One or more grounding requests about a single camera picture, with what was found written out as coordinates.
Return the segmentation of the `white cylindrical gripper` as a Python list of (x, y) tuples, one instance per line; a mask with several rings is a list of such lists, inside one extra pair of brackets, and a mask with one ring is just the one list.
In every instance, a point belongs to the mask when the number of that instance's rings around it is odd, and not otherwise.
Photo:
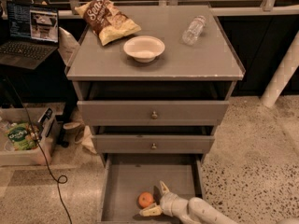
[(188, 213), (189, 201), (179, 197), (173, 192), (169, 192), (168, 186), (160, 181), (161, 192), (163, 194), (160, 205), (153, 203), (150, 206), (143, 208), (139, 211), (139, 215), (142, 217), (157, 217), (164, 213), (170, 217), (182, 218)]

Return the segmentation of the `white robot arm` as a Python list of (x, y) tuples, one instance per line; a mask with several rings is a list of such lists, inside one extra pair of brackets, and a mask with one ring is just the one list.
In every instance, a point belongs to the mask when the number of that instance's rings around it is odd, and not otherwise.
[(189, 200), (179, 197), (160, 181), (162, 197), (158, 203), (149, 192), (142, 192), (137, 198), (142, 217), (156, 217), (164, 214), (177, 217), (183, 224), (238, 224), (205, 200), (192, 197)]

